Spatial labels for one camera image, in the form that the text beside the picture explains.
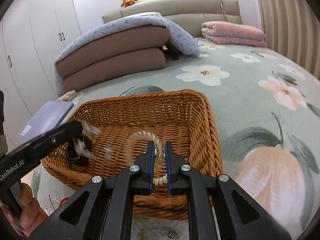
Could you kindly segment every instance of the beige curtain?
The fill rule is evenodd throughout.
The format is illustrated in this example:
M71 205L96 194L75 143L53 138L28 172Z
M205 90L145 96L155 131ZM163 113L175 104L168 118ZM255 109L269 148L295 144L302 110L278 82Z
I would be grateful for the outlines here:
M320 23L306 0L258 0L270 49L320 78Z

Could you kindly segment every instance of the folded quilt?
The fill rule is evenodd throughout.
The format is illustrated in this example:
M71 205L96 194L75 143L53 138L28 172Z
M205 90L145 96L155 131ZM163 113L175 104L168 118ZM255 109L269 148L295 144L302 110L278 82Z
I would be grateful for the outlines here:
M198 42L188 32L182 29L179 25L174 22L167 20L166 18L156 16L134 16L121 18L104 25L101 25L86 34L82 35L71 43L64 51L58 56L54 63L55 74L56 74L56 85L57 93L63 95L63 82L64 76L61 76L56 71L57 63L69 56L71 53L79 49L80 47L88 44L91 41L105 37L107 35L121 32L124 30L132 29L138 26L144 25L155 25L166 27L170 32L169 43L181 51L184 55L199 55L200 49L198 48Z
M201 25L201 31L211 36L238 37L257 41L265 38L264 32L258 28L228 22L205 22Z
M113 33L77 49L60 60L56 70L69 76L101 60L139 49L161 48L169 40L170 32L162 26L144 25Z
M205 33L202 33L202 35L206 40L214 42L215 44L234 44L263 48L267 46L265 41L256 41L238 37L213 37Z
M79 91L94 84L124 75L164 68L163 52L159 48L122 53L96 62L66 77L64 91Z

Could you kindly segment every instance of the pink folded blanket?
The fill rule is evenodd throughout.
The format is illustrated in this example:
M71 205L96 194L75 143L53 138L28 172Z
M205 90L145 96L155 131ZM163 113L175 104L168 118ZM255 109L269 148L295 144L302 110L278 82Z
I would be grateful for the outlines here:
M238 37L256 41L262 41L265 38L264 32L258 28L228 22L205 22L201 26L201 31L216 37Z
M205 33L202 33L202 35L206 40L214 42L215 44L234 44L262 48L265 48L267 46L265 41L256 41L238 37L214 37Z

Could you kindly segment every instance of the floral bedsheet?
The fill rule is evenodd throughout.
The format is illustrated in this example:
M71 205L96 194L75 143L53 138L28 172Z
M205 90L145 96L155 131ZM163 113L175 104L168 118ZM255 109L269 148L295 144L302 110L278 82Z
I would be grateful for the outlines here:
M78 105L96 98L158 90L204 93L222 143L224 173L296 240L320 206L320 82L269 49L219 46L204 39L199 39L199 47L199 56L171 56L162 70L87 88L77 99ZM50 192L72 193L57 180L56 186L49 187L47 180L40 182L42 206L47 205ZM146 229L162 227L188 239L185 221L141 216L134 216L132 233L137 236ZM144 235L146 239L168 239L156 230Z

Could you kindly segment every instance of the metal screw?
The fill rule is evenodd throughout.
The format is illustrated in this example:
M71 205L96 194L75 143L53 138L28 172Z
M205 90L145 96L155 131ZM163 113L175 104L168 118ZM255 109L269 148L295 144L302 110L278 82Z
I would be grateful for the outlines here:
M135 172L135 171L138 171L138 170L140 170L140 167L138 165L130 166L130 171Z
M99 183L99 182L101 182L102 181L102 178L100 177L100 176L94 176L93 178L92 178L92 182L93 183Z
M229 177L225 174L222 174L219 176L219 180L221 180L222 182L227 182L229 180Z
M181 166L181 169L182 169L183 171L190 171L190 170L191 170L191 167L190 167L190 165L188 165L188 164L184 164L184 165Z

